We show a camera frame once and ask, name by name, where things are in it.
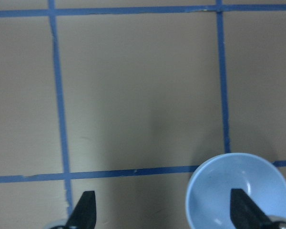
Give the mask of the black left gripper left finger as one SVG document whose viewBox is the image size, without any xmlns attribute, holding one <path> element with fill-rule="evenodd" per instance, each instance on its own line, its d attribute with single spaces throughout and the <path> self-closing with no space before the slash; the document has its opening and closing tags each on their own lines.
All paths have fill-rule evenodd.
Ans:
<svg viewBox="0 0 286 229">
<path fill-rule="evenodd" d="M 64 225 L 65 229 L 94 229 L 96 226 L 95 191 L 84 191 L 72 214 Z"/>
</svg>

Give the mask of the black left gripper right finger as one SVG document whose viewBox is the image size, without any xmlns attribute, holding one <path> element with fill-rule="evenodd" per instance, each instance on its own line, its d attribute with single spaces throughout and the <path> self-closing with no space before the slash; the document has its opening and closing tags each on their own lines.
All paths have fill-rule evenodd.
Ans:
<svg viewBox="0 0 286 229">
<path fill-rule="evenodd" d="M 230 192 L 230 220 L 236 229 L 286 229 L 286 218 L 266 215 L 239 188 Z"/>
</svg>

